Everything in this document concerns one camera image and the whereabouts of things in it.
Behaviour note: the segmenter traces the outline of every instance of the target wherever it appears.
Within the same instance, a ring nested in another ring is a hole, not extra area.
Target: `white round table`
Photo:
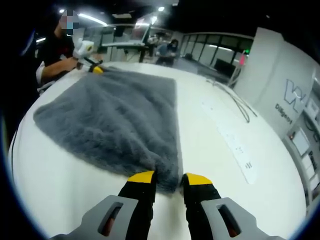
[[[234,101],[199,75],[145,63],[107,65],[175,79],[183,172],[209,178],[221,197],[233,199],[253,214],[257,226],[267,234],[289,238],[297,230],[306,215],[303,185],[288,151],[261,116],[254,117],[248,111],[250,123],[246,123]],[[83,74],[73,70],[40,96],[21,121],[14,144],[17,192],[47,237],[74,230],[85,212],[106,196],[118,195],[127,181],[75,158],[35,125],[35,110]],[[228,123],[229,130],[241,140],[257,173],[253,184],[247,183],[217,122]],[[179,192],[157,193],[153,211],[148,239],[191,239]]]

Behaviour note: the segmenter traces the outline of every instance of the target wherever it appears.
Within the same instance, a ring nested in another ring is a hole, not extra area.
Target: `black ceiling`
[[[257,27],[267,28],[282,33],[286,41],[320,63],[319,13],[311,7],[303,11],[301,3],[296,7],[291,4],[279,9],[279,6],[274,5],[254,6],[230,1],[180,0],[177,6],[172,6],[169,2],[170,0],[58,0],[55,7],[95,10],[97,13],[105,13],[108,24],[134,24],[138,18],[164,6],[165,12],[161,14],[164,18],[160,26],[162,28],[183,33],[225,32],[248,36],[254,36]],[[112,14],[125,13],[130,13],[132,18],[112,17]]]

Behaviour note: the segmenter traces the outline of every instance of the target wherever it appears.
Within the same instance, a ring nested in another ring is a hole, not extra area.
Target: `white wall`
[[[318,67],[310,56],[285,42],[281,34],[258,28],[234,90],[283,138],[309,98]]]
[[[283,41],[278,32],[260,27],[256,31],[248,61],[234,87],[234,90],[252,105],[257,103],[269,82]]]

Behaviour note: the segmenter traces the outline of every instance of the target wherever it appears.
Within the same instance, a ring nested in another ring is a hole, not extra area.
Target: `gray fluffy blanket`
[[[55,143],[90,164],[126,176],[156,170],[161,192],[178,185],[173,79],[115,68],[88,73],[33,119]]]

